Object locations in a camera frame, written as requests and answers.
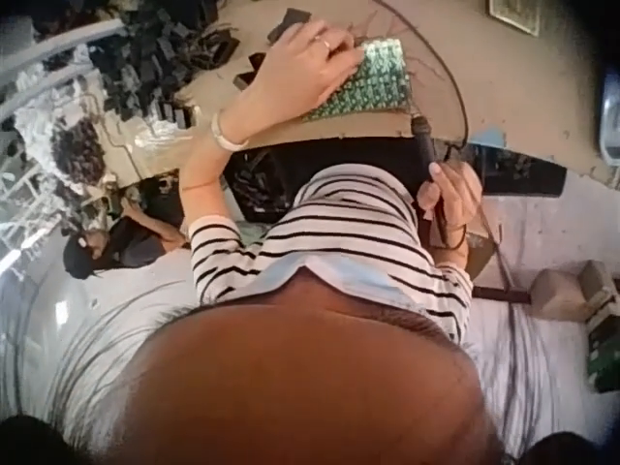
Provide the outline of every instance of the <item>pile of electronic parts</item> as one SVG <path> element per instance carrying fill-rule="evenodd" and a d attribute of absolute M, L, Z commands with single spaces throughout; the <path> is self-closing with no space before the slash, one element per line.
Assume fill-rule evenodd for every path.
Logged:
<path fill-rule="evenodd" d="M 188 25 L 157 2 L 144 2 L 136 11 L 119 14 L 127 25 L 126 36 L 90 45 L 90 58 L 108 95 L 105 111 L 115 111 L 127 121 L 157 107 L 160 119 L 177 122 L 181 129 L 192 125 L 191 113 L 174 101 L 174 95 L 198 72 L 226 64 L 239 45 L 230 29 L 212 26 L 218 19 L 214 0 L 195 3 L 201 14 Z M 164 105 L 174 107 L 172 112 Z"/>

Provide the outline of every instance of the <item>seated person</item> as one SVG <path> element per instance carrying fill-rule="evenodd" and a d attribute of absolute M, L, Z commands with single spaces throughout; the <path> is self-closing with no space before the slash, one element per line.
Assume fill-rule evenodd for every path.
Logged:
<path fill-rule="evenodd" d="M 140 268 L 186 244 L 175 226 L 146 215 L 127 199 L 122 206 L 123 216 L 109 232 L 82 231 L 69 238 L 63 262 L 71 276 L 86 279 L 96 271 Z"/>

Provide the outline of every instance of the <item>box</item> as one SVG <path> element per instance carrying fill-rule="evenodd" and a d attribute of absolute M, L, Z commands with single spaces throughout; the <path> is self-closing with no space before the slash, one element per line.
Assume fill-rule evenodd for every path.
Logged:
<path fill-rule="evenodd" d="M 585 323 L 594 314 L 576 276 L 554 269 L 541 271 L 530 288 L 528 314 L 542 320 Z"/>

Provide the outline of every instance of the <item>shirt sleeve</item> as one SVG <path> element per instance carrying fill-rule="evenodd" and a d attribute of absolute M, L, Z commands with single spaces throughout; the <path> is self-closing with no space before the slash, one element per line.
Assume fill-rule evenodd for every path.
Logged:
<path fill-rule="evenodd" d="M 446 278 L 445 281 L 442 281 L 443 292 L 455 295 L 462 302 L 462 305 L 458 306 L 458 311 L 456 312 L 453 311 L 455 307 L 453 305 L 450 306 L 450 309 L 453 311 L 458 321 L 459 330 L 455 336 L 459 338 L 457 342 L 460 343 L 469 325 L 474 283 L 472 283 L 472 279 L 464 269 L 452 263 L 439 263 L 436 266 Z"/>
<path fill-rule="evenodd" d="M 202 217 L 190 225 L 189 236 L 201 304 L 216 302 L 258 274 L 253 265 L 262 245 L 244 247 L 238 227 L 229 218 Z"/>

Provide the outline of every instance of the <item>circuit board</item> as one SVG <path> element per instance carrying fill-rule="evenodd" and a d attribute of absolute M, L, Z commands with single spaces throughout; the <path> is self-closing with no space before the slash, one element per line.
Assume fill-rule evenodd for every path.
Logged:
<path fill-rule="evenodd" d="M 327 102 L 308 113 L 306 120 L 369 110 L 411 109 L 411 83 L 400 41 L 379 39 L 362 47 L 364 60 L 357 73 Z"/>

